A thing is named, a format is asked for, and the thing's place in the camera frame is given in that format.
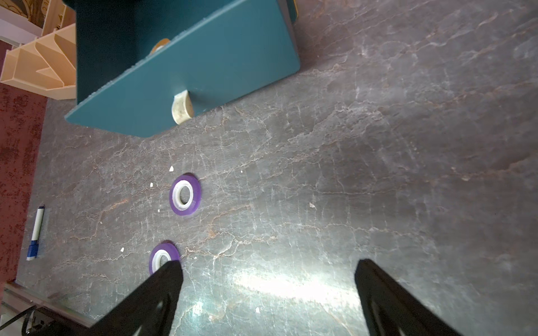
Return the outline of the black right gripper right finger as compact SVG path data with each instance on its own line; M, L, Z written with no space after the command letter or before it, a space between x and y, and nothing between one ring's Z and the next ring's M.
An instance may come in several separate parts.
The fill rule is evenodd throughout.
M370 335L459 335L370 259L354 274Z

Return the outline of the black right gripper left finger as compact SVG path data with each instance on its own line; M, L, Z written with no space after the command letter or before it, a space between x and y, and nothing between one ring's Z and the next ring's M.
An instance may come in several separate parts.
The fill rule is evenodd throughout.
M181 263L169 261L85 335L169 335L183 284Z

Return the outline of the purple tape roll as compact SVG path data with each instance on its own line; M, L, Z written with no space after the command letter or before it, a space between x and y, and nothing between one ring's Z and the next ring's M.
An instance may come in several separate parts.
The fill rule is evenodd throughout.
M181 255L178 248L176 248L172 241L165 240L154 247L151 252L149 258L149 274L153 275L167 262L180 260Z
M169 194L172 211L178 216L194 214L202 200L201 185L192 173L185 173L175 179Z

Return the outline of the teal drawer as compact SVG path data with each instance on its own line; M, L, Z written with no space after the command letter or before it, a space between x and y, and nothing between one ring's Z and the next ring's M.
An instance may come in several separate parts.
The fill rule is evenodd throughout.
M296 73L295 1L69 1L70 123L152 137ZM151 54L161 40L170 42Z

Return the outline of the orange tape roll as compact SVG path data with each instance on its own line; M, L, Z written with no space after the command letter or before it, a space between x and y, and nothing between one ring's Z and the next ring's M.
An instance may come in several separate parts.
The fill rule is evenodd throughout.
M156 51L166 46L170 42L169 39L161 39L151 50L151 54L154 54Z

